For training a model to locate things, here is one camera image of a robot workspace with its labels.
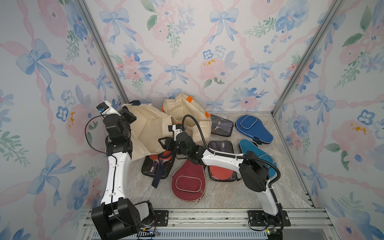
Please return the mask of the canvas bag navy handles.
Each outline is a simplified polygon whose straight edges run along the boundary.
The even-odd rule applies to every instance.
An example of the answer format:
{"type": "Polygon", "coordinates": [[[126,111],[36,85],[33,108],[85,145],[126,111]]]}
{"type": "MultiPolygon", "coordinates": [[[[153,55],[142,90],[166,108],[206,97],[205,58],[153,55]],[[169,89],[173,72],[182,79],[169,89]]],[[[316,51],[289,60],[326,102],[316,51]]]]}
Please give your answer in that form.
{"type": "MultiPolygon", "coordinates": [[[[172,125],[171,116],[153,107],[151,104],[141,104],[134,101],[125,104],[131,113],[136,116],[136,120],[131,124],[133,142],[132,161],[145,159],[146,156],[157,155],[165,150],[158,142],[159,138],[170,137],[168,126],[172,125]]],[[[153,178],[152,186],[157,188],[161,176],[162,169],[158,171],[153,178]]]]}

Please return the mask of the clear case red paddle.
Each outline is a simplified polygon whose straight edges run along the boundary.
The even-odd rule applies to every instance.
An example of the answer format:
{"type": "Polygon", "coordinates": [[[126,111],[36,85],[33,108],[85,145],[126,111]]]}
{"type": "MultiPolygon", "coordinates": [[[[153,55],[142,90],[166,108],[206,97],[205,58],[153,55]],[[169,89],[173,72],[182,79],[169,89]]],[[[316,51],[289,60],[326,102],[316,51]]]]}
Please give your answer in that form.
{"type": "Polygon", "coordinates": [[[170,151],[164,151],[157,155],[146,156],[141,168],[143,175],[154,178],[159,170],[162,171],[161,179],[166,179],[174,165],[176,154],[170,151]]]}
{"type": "MultiPolygon", "coordinates": [[[[226,153],[234,153],[233,144],[230,141],[211,141],[209,148],[226,153]]],[[[217,182],[234,182],[241,180],[240,176],[231,170],[217,167],[208,166],[210,179],[217,182]]]]}

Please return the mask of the canvas bag orange handles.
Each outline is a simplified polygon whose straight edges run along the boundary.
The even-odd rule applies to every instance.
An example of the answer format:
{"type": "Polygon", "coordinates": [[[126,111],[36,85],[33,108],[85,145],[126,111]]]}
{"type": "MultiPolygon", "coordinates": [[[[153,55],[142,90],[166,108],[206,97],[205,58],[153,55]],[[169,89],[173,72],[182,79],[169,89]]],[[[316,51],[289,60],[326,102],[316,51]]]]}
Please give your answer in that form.
{"type": "MultiPolygon", "coordinates": [[[[171,116],[174,124],[182,123],[185,115],[193,116],[199,123],[204,140],[209,141],[212,128],[211,115],[193,97],[181,93],[175,99],[167,99],[164,101],[163,110],[171,116]]],[[[202,146],[204,144],[199,129],[191,118],[186,118],[184,127],[187,134],[193,138],[197,145],[202,146]]]]}

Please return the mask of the red pouch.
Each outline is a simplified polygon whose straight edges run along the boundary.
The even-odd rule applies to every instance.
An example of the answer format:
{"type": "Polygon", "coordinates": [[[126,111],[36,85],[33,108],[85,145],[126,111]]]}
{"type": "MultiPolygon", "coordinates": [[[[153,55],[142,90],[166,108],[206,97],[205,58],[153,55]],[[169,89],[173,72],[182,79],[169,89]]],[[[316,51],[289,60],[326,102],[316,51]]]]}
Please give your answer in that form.
{"type": "Polygon", "coordinates": [[[171,189],[174,196],[179,200],[199,202],[206,191],[204,167],[186,160],[173,174],[171,189]]]}

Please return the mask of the black paddle case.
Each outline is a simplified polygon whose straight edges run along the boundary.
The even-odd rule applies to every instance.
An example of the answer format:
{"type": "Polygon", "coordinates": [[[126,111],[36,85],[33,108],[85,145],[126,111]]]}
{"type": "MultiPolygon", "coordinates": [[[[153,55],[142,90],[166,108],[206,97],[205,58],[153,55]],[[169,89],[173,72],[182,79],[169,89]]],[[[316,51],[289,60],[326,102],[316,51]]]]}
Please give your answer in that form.
{"type": "Polygon", "coordinates": [[[234,128],[234,123],[230,120],[211,115],[211,133],[222,137],[230,137],[234,128]]]}

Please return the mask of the teal paddle case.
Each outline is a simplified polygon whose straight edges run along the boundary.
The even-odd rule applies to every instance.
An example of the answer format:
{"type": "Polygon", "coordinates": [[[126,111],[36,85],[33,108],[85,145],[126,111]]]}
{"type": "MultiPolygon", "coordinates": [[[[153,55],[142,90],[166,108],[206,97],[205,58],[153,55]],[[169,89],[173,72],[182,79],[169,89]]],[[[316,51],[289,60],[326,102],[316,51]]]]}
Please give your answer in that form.
{"type": "MultiPolygon", "coordinates": [[[[261,159],[263,159],[263,160],[273,164],[275,167],[277,167],[277,163],[274,160],[274,158],[271,155],[269,155],[266,152],[264,152],[263,150],[261,150],[260,148],[258,148],[250,140],[246,140],[246,139],[240,140],[239,147],[241,149],[241,152],[244,155],[248,151],[251,151],[251,152],[255,153],[259,158],[261,158],[261,159]]],[[[272,169],[271,167],[269,167],[269,166],[267,166],[267,167],[269,168],[270,179],[271,180],[275,179],[277,177],[277,172],[274,169],[272,169]]]]}

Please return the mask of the blue paddle case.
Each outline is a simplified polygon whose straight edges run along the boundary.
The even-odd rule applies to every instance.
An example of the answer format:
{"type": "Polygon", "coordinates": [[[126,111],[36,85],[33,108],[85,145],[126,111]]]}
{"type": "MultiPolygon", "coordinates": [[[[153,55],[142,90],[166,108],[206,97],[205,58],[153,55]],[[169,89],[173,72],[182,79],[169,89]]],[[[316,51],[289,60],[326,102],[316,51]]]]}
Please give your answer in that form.
{"type": "Polygon", "coordinates": [[[263,122],[251,115],[240,116],[236,122],[235,127],[242,135],[252,139],[258,145],[270,144],[274,137],[265,128],[263,122]]]}

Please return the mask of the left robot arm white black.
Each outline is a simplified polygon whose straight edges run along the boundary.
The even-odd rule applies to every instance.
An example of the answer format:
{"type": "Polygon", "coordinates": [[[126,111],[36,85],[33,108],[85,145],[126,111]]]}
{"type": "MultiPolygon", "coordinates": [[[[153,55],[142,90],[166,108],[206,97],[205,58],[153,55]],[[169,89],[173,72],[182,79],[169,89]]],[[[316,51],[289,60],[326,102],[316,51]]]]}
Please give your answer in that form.
{"type": "Polygon", "coordinates": [[[152,228],[157,220],[150,201],[133,204],[126,193],[128,170],[132,162],[131,124],[136,117],[126,107],[119,111],[104,101],[97,106],[108,132],[106,155],[109,172],[106,190],[91,219],[103,240],[119,240],[152,228]]]}

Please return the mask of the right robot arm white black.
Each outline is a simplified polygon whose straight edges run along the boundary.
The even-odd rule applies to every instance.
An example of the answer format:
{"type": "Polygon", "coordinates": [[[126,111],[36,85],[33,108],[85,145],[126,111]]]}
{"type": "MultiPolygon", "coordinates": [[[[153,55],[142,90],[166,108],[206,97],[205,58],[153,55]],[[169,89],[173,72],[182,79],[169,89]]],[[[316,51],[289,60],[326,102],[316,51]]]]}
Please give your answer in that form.
{"type": "Polygon", "coordinates": [[[158,139],[162,148],[186,156],[195,165],[221,167],[236,172],[245,186],[257,193],[267,222],[277,226],[282,224],[282,206],[273,190],[273,184],[281,177],[274,164],[259,158],[255,153],[231,154],[209,148],[207,143],[197,145],[186,132],[175,137],[158,139]]]}

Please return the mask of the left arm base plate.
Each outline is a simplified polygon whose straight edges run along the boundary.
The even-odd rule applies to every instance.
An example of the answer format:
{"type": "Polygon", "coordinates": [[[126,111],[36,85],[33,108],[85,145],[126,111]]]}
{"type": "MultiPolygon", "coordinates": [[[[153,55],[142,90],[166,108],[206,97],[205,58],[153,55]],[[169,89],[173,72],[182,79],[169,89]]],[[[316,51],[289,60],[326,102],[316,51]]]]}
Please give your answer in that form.
{"type": "Polygon", "coordinates": [[[154,210],[148,217],[142,220],[142,224],[146,227],[167,227],[169,222],[168,210],[154,210]]]}

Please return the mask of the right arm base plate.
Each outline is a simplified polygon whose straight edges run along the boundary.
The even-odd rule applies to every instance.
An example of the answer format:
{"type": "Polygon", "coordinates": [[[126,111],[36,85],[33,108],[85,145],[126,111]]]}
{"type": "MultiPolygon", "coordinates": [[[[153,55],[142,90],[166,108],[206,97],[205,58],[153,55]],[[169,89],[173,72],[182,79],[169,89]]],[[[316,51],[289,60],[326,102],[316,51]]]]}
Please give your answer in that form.
{"type": "Polygon", "coordinates": [[[291,222],[290,218],[286,211],[282,211],[281,213],[277,213],[276,216],[269,215],[262,210],[250,210],[247,211],[248,220],[251,227],[261,227],[265,228],[269,226],[273,227],[290,227],[291,222]]]}

